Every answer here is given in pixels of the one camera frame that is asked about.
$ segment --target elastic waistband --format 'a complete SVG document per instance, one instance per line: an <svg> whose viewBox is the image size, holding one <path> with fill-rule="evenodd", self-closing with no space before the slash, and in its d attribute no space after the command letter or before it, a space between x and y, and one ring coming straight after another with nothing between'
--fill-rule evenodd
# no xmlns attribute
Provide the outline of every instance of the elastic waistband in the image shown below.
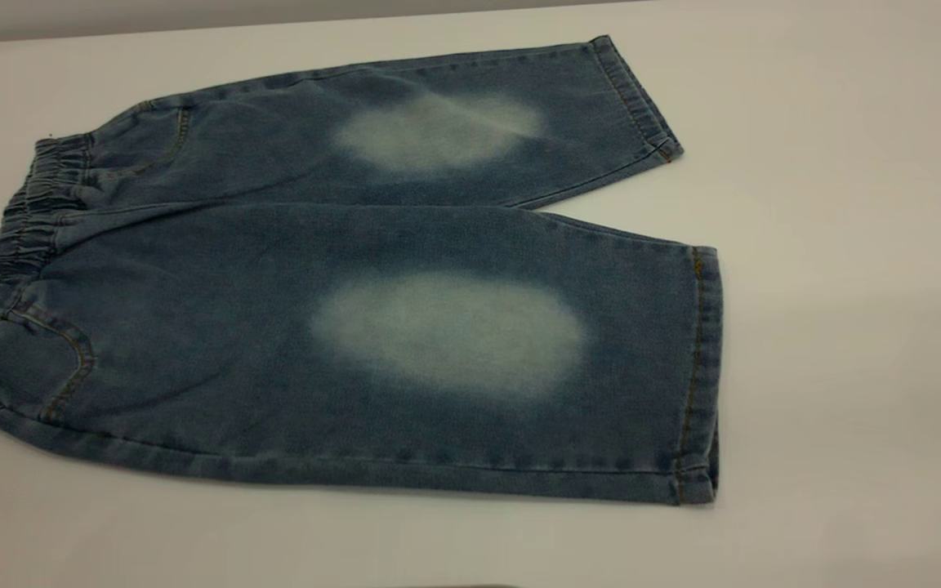
<svg viewBox="0 0 941 588"><path fill-rule="evenodd" d="M72 189L85 181L88 135L45 139L34 146L24 185L2 214L0 226L0 320L53 253L60 211L82 209Z"/></svg>

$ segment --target faded knee patch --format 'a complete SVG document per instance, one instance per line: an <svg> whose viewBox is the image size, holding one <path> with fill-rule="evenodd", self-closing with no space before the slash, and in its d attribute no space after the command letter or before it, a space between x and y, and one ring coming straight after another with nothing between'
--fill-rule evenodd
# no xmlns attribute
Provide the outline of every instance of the faded knee patch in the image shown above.
<svg viewBox="0 0 941 588"><path fill-rule="evenodd" d="M388 172L436 172L501 157L542 127L537 111L503 96L423 94L359 112L335 142Z"/></svg>
<svg viewBox="0 0 941 588"><path fill-rule="evenodd" d="M586 347L554 292L447 272L351 280L323 299L310 330L362 371L505 397L553 390Z"/></svg>

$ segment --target denim shorts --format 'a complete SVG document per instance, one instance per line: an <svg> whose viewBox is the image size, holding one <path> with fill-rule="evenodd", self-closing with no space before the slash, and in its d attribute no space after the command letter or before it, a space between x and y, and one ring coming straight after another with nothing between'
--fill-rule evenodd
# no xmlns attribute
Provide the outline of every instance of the denim shorts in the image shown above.
<svg viewBox="0 0 941 588"><path fill-rule="evenodd" d="M709 502L716 251L533 210L680 154L608 37L39 141L0 227L0 429L243 483Z"/></svg>

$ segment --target blue denim pants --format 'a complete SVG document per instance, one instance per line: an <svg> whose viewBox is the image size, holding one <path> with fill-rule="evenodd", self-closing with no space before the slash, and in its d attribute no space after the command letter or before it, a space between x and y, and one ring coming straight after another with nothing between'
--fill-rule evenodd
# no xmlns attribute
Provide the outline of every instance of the blue denim pants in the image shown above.
<svg viewBox="0 0 941 588"><path fill-rule="evenodd" d="M609 38L233 82L36 150L0 228L16 438L245 483L713 499L716 251L533 211L682 153Z"/></svg>

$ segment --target background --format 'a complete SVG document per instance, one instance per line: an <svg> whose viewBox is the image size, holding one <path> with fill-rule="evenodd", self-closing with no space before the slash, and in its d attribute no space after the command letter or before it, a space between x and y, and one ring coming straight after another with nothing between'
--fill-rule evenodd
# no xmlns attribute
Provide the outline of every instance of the background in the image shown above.
<svg viewBox="0 0 941 588"><path fill-rule="evenodd" d="M605 1L611 0L0 0L0 41Z"/></svg>
<svg viewBox="0 0 941 588"><path fill-rule="evenodd" d="M7 5L34 26L31 7L64 4ZM713 506L207 483L0 432L0 588L941 588L941 0L657 0L0 43L0 219L35 140L139 100L602 33L686 153L550 211L720 251Z"/></svg>

